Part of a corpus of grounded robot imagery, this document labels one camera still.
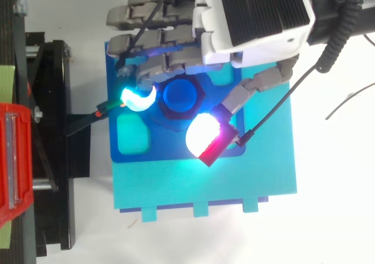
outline black wire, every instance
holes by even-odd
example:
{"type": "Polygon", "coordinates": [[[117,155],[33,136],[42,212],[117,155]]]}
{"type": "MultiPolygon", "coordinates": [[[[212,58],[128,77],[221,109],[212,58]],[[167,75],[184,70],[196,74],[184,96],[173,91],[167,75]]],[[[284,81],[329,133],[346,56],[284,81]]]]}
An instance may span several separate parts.
{"type": "Polygon", "coordinates": [[[329,120],[344,104],[346,104],[348,101],[350,101],[352,98],[357,96],[359,93],[362,93],[363,91],[367,90],[368,88],[371,88],[375,86],[375,83],[370,84],[366,86],[365,88],[359,90],[358,92],[355,92],[354,94],[350,95],[350,97],[346,98],[345,101],[343,101],[337,108],[335,108],[327,117],[326,120],[329,120]]]}
{"type": "Polygon", "coordinates": [[[363,37],[366,38],[366,40],[369,41],[370,44],[373,45],[373,46],[375,47],[375,42],[373,42],[373,41],[368,37],[367,34],[363,35],[363,37]]]}
{"type": "Polygon", "coordinates": [[[101,117],[96,116],[96,113],[91,113],[83,117],[82,119],[79,119],[71,124],[69,124],[65,129],[64,129],[64,135],[66,137],[70,137],[79,131],[82,131],[86,127],[100,121],[103,119],[106,119],[108,117],[108,114],[103,114],[101,117]]]}
{"type": "Polygon", "coordinates": [[[276,104],[276,106],[251,130],[245,133],[245,135],[240,138],[240,141],[237,143],[239,146],[243,147],[255,134],[264,123],[270,119],[271,116],[285,103],[285,101],[290,97],[290,95],[298,88],[298,86],[316,69],[316,65],[313,65],[294,85],[290,90],[285,94],[285,96],[276,104]]]}
{"type": "Polygon", "coordinates": [[[137,42],[139,41],[139,39],[141,38],[141,36],[143,35],[143,33],[145,33],[147,27],[152,22],[152,20],[155,17],[156,13],[160,10],[160,8],[162,7],[162,5],[163,5],[163,3],[165,1],[166,0],[160,0],[158,2],[158,4],[156,5],[156,7],[154,7],[154,10],[151,12],[150,16],[148,17],[147,21],[141,27],[141,30],[134,37],[134,39],[131,42],[129,48],[126,50],[126,52],[120,54],[120,58],[119,58],[118,62],[116,63],[116,66],[115,66],[116,70],[119,70],[120,68],[122,68],[123,66],[125,66],[127,57],[129,56],[129,54],[131,53],[131,51],[134,49],[135,45],[137,44],[137,42]]]}

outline white led light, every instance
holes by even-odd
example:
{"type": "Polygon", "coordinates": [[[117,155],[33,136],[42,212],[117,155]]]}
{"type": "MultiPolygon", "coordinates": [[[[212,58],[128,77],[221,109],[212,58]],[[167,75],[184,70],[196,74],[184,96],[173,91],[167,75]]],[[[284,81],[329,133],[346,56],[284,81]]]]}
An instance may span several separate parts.
{"type": "Polygon", "coordinates": [[[147,97],[141,97],[128,88],[125,88],[121,94],[121,101],[132,111],[144,111],[151,107],[155,100],[155,86],[152,87],[152,91],[147,97]]]}
{"type": "Polygon", "coordinates": [[[186,146],[195,156],[200,155],[220,135],[220,123],[209,113],[198,114],[186,132],[186,146]]]}

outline hexagonal nut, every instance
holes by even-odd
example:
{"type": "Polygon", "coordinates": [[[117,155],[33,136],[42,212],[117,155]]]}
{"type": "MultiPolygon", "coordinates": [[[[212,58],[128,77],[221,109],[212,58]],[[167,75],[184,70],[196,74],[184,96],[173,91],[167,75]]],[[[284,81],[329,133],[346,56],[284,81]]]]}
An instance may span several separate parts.
{"type": "Polygon", "coordinates": [[[190,119],[194,119],[196,117],[200,107],[202,106],[204,98],[206,97],[206,93],[202,89],[202,87],[199,84],[196,77],[191,76],[191,75],[189,75],[189,76],[188,75],[175,76],[175,77],[173,77],[173,78],[171,78],[167,81],[162,82],[159,85],[158,90],[160,91],[160,95],[161,95],[158,99],[159,106],[160,106],[161,110],[163,111],[164,115],[168,119],[171,119],[171,120],[190,120],[190,119]],[[163,94],[164,94],[165,88],[167,87],[167,85],[169,83],[173,82],[176,79],[185,79],[185,80],[190,81],[191,84],[194,85],[194,87],[197,91],[197,99],[196,99],[196,102],[195,102],[194,106],[190,110],[185,111],[183,113],[179,113],[177,111],[171,110],[163,100],[163,94]]]}

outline red clamp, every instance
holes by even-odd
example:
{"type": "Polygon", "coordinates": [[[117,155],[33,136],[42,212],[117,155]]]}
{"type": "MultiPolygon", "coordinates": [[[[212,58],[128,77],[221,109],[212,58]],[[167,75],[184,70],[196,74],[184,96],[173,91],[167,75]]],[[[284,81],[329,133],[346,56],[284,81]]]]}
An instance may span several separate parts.
{"type": "Polygon", "coordinates": [[[32,203],[31,112],[0,103],[0,228],[32,203]]]}

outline white table surface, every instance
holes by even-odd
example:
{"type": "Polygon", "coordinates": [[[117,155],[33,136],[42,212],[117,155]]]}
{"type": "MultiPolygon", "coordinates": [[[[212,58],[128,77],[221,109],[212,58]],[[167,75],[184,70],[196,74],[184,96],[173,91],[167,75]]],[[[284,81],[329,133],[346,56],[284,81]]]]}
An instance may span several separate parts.
{"type": "MultiPolygon", "coordinates": [[[[107,12],[126,0],[28,0],[27,31],[45,31],[72,48],[74,113],[106,100],[104,42],[119,34],[107,12]]],[[[292,84],[323,47],[306,46],[292,84]]],[[[375,263],[375,88],[325,117],[345,97],[375,82],[375,48],[352,38],[326,75],[315,72],[292,96],[298,193],[271,197],[259,213],[241,205],[141,214],[113,209],[108,121],[93,125],[91,177],[74,182],[77,242],[70,251],[47,247],[38,264],[375,263]]]]}

